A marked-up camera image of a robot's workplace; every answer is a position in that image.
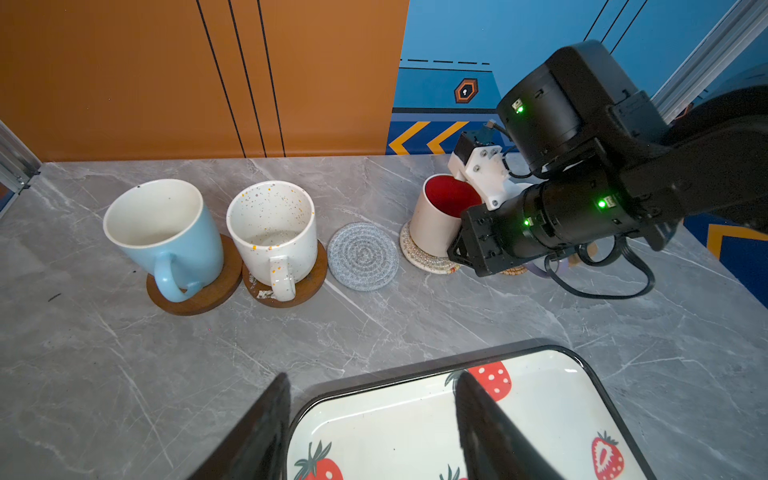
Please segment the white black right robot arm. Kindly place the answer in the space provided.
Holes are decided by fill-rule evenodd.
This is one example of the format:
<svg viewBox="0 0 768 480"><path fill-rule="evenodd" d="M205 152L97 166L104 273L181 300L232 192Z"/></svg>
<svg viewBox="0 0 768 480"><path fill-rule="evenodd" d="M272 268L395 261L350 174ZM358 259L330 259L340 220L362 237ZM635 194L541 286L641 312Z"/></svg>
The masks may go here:
<svg viewBox="0 0 768 480"><path fill-rule="evenodd" d="M767 229L767 88L718 95L666 122L594 40L558 49L464 131L450 159L482 203L448 258L493 275L614 236L663 249L713 213Z"/></svg>

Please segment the red inside white mug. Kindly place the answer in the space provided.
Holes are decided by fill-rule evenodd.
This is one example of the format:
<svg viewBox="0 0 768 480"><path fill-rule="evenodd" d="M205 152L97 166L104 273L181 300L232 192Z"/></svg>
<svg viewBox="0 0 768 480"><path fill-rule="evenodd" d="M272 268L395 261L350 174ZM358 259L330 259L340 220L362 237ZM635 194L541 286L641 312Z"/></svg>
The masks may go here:
<svg viewBox="0 0 768 480"><path fill-rule="evenodd" d="M449 174L433 175L422 186L409 222L410 236L427 254L447 257L461 227L461 214L481 203L480 195L469 183Z"/></svg>

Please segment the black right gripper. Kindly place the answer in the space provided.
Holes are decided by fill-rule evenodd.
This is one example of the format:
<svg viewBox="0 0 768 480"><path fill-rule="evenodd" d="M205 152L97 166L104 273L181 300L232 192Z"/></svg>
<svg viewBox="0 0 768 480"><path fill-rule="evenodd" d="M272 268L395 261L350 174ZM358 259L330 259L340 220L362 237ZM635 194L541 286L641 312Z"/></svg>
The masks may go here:
<svg viewBox="0 0 768 480"><path fill-rule="evenodd" d="M462 212L448 258L470 267L478 277L501 273L540 257L540 244L523 234L522 218L499 215L484 204Z"/></svg>

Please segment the light blue mug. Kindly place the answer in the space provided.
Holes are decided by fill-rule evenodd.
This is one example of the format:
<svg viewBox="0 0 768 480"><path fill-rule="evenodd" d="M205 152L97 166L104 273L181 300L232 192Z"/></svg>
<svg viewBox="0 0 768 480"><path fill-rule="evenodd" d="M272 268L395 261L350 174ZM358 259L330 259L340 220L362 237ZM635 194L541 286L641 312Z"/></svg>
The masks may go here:
<svg viewBox="0 0 768 480"><path fill-rule="evenodd" d="M173 303L191 299L224 267L214 219L201 192L183 180L158 179L126 191L109 206L103 230Z"/></svg>

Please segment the purple mug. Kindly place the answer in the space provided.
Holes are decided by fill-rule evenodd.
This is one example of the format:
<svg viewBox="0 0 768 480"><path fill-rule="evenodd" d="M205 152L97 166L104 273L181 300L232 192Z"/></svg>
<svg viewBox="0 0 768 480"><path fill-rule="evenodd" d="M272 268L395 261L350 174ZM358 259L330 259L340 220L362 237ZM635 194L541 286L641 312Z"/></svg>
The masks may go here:
<svg viewBox="0 0 768 480"><path fill-rule="evenodd" d="M569 261L567 259L551 260L548 263L549 267L545 266L544 258L537 259L535 261L527 262L524 267L533 275L540 278L549 278L549 271L555 274L561 274L569 269Z"/></svg>

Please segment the light brown wooden coaster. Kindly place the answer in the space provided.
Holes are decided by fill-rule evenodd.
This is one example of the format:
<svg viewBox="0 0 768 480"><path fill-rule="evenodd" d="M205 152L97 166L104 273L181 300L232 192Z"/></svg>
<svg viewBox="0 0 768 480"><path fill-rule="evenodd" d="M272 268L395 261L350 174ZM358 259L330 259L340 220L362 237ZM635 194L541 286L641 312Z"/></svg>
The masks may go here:
<svg viewBox="0 0 768 480"><path fill-rule="evenodd" d="M167 300L157 287L154 277L147 275L146 291L157 307L176 316L199 315L222 305L234 294L242 281L242 260L232 238L225 234L220 237L224 252L222 272L214 282L189 300L178 303Z"/></svg>

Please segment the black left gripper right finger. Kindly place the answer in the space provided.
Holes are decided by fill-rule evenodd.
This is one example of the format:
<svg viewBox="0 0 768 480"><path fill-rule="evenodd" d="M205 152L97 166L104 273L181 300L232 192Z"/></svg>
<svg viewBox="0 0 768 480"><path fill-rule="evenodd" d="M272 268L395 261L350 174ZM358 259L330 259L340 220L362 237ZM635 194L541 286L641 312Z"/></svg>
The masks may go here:
<svg viewBox="0 0 768 480"><path fill-rule="evenodd" d="M455 405L469 479L561 477L468 372L456 381Z"/></svg>

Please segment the blue woven round coaster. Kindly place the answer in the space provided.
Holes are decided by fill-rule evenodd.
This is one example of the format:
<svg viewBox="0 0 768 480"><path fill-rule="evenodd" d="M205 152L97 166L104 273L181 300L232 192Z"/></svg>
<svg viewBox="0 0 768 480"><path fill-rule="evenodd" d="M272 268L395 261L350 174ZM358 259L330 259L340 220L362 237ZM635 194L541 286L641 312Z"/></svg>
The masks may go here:
<svg viewBox="0 0 768 480"><path fill-rule="evenodd" d="M387 286L399 268L394 242L368 222L354 222L340 228L329 241L327 255L334 278L360 292Z"/></svg>

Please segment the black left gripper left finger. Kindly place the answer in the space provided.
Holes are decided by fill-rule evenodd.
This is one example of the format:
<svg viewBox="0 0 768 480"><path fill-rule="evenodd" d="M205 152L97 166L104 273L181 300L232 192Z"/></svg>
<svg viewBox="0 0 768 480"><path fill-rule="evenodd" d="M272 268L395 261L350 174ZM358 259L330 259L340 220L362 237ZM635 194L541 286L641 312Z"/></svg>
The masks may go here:
<svg viewBox="0 0 768 480"><path fill-rule="evenodd" d="M290 382L278 374L192 479L281 479L288 447Z"/></svg>

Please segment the tan rattan round coaster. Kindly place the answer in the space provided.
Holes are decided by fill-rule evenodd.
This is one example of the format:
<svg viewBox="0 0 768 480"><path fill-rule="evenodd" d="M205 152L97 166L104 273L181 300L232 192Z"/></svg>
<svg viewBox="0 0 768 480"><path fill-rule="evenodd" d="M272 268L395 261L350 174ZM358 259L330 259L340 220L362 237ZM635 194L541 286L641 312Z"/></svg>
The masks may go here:
<svg viewBox="0 0 768 480"><path fill-rule="evenodd" d="M528 272L528 269L524 266L516 266L502 271L503 275L507 276L519 276Z"/></svg>

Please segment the dark brown glossy coaster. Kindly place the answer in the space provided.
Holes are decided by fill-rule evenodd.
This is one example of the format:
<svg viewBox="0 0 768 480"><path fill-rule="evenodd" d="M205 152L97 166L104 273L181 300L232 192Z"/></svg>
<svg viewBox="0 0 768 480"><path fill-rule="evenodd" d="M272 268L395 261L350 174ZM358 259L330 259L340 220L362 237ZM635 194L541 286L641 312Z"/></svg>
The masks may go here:
<svg viewBox="0 0 768 480"><path fill-rule="evenodd" d="M278 301L273 297L272 290L256 280L242 263L242 279L250 295L262 305L271 308L290 308L301 305L312 298L322 287L328 273L328 257L325 246L318 241L318 255L309 274L296 284L296 297L288 302Z"/></svg>

